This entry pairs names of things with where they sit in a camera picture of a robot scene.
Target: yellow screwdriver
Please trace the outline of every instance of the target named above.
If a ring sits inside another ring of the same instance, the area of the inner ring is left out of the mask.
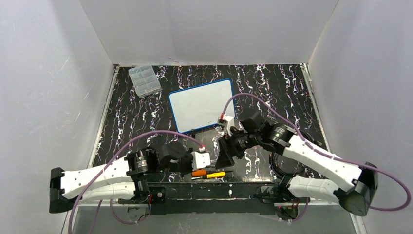
[[[204,176],[200,176],[200,177],[193,177],[192,180],[195,179],[211,179],[211,178],[219,178],[219,177],[224,177],[225,176],[225,172],[216,172],[216,173],[212,173],[212,174],[208,174],[208,175],[204,175]]]

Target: blue whiteboard frame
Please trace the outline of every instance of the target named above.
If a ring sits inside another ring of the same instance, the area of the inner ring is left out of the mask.
[[[170,98],[169,98],[170,95],[171,95],[171,94],[174,94],[174,93],[182,92],[182,91],[185,91],[185,90],[189,90],[189,89],[194,89],[194,88],[198,88],[198,87],[201,87],[201,86],[205,86],[205,85],[209,85],[209,84],[214,84],[214,83],[222,82],[222,81],[225,81],[225,80],[229,80],[229,83],[231,84],[231,92],[232,92],[232,95],[234,96],[234,87],[232,86],[232,80],[229,79],[229,78],[221,79],[221,80],[217,80],[217,81],[213,81],[213,82],[209,82],[209,83],[206,83],[206,84],[200,84],[200,85],[197,85],[197,86],[194,86],[194,87],[189,87],[189,88],[182,89],[182,90],[172,91],[172,92],[170,92],[170,93],[168,94],[168,102],[169,102],[170,110],[172,111],[172,118],[173,118],[173,122],[175,123],[176,131],[177,131],[177,132],[179,132],[179,133],[189,133],[189,132],[191,132],[192,130],[189,130],[189,131],[186,131],[186,132],[180,132],[180,131],[179,131],[178,125],[176,124],[176,120],[175,120],[175,114],[173,113],[172,103],[171,103]],[[234,101],[234,99],[232,100],[232,104],[234,105],[234,113],[235,113],[235,116],[236,116],[236,115],[237,115],[237,112],[236,112],[237,110],[236,110],[236,108],[235,108],[235,101]],[[221,113],[217,113],[217,119],[219,118],[220,115],[221,115]],[[197,131],[197,130],[200,130],[200,129],[203,129],[203,128],[207,128],[207,127],[212,127],[212,126],[215,126],[215,125],[217,125],[217,124],[214,123],[214,124],[211,124],[211,125],[208,125],[208,126],[205,126],[205,127],[200,127],[200,128],[193,129],[193,130],[194,130],[194,131]]]

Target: black cable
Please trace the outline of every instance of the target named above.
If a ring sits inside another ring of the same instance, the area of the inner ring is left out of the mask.
[[[138,219],[138,221],[141,220],[141,218],[143,218],[143,216],[147,216],[147,215],[149,215],[149,214],[143,214],[142,216],[140,216],[140,218]]]
[[[280,212],[281,212],[283,215],[286,215],[286,216],[290,217],[291,219],[297,218],[297,217],[293,218],[293,217],[292,217],[286,210],[284,210],[284,209],[281,209]]]
[[[306,133],[306,132],[303,132],[303,131],[301,131],[301,133],[302,133],[302,135],[304,136],[305,139],[307,139],[308,141],[310,141],[312,143],[315,143],[314,138],[309,133]],[[284,176],[294,177],[296,175],[300,175],[301,173],[303,173],[306,168],[307,168],[307,170],[309,169],[309,167],[307,167],[306,165],[301,163],[302,169],[300,171],[295,172],[295,173],[287,173],[287,172],[283,171],[277,163],[279,156],[280,156],[279,154],[277,154],[275,152],[272,152],[268,157],[268,159],[270,161],[270,168],[275,173],[275,175],[278,179],[282,179]]]

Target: clear plastic container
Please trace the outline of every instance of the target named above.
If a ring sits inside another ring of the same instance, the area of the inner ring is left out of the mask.
[[[141,66],[129,69],[129,76],[135,87],[135,92],[140,98],[157,93],[161,90],[161,84],[156,77],[152,66]]]

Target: orange screwdriver handle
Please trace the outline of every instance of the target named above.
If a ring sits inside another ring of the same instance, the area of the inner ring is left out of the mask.
[[[206,176],[207,171],[206,170],[197,170],[192,172],[192,177],[201,177],[201,176]]]

